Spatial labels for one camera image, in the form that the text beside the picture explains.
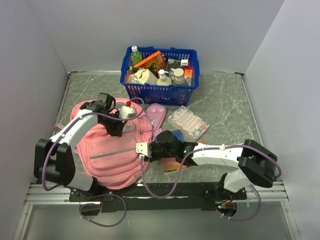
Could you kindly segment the brown leather card wallet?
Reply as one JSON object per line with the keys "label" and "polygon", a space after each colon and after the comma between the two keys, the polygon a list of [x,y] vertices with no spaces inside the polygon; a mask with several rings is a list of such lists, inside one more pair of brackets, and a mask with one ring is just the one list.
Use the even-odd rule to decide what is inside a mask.
{"label": "brown leather card wallet", "polygon": [[206,140],[205,140],[204,138],[200,138],[200,139],[198,139],[196,142],[197,142],[198,144],[204,144],[204,145],[207,144],[207,142],[206,142]]}

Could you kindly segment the pink student backpack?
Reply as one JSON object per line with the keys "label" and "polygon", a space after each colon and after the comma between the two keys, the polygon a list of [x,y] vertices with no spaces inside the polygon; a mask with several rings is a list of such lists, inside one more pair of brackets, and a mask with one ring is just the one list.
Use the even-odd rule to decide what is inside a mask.
{"label": "pink student backpack", "polygon": [[[82,162],[83,173],[95,177],[98,185],[111,190],[132,185],[147,169],[146,163],[140,163],[136,143],[150,143],[153,138],[152,124],[143,106],[126,98],[115,100],[117,103],[127,103],[137,112],[136,116],[126,120],[122,136],[111,136],[104,126],[97,124],[85,134],[74,150]],[[70,121],[85,102],[73,108]]]}

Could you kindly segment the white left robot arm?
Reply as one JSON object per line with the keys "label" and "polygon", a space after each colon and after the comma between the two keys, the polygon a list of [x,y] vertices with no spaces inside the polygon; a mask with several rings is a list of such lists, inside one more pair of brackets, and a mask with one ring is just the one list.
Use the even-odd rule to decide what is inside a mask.
{"label": "white left robot arm", "polygon": [[44,184],[81,190],[87,201],[99,195],[98,181],[76,169],[73,151],[85,134],[96,125],[102,125],[112,137],[120,137],[130,114],[134,110],[126,102],[117,103],[107,93],[96,100],[83,103],[75,117],[50,139],[41,138],[35,145],[33,175]]}

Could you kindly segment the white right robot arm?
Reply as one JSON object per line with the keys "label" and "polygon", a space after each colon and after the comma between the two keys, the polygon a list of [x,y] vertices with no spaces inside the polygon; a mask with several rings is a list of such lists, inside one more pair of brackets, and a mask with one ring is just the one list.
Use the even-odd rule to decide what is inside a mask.
{"label": "white right robot arm", "polygon": [[223,199],[230,199],[250,185],[271,188],[282,174],[277,156],[252,139],[242,144],[207,145],[181,141],[166,130],[144,149],[146,162],[172,158],[180,168],[211,165],[234,168],[233,172],[225,173],[220,178],[218,193]]}

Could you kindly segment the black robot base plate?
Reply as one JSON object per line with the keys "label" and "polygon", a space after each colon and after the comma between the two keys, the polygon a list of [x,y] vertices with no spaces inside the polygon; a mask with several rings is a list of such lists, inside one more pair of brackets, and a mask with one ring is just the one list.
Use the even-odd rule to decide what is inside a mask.
{"label": "black robot base plate", "polygon": [[225,190],[217,182],[179,182],[148,183],[147,191],[141,183],[129,187],[111,190],[97,187],[93,193],[73,190],[69,195],[71,203],[97,203],[103,213],[114,213],[127,209],[128,211],[151,210],[183,210],[201,209],[214,211],[216,204],[237,200],[246,200],[244,188],[236,193]]}

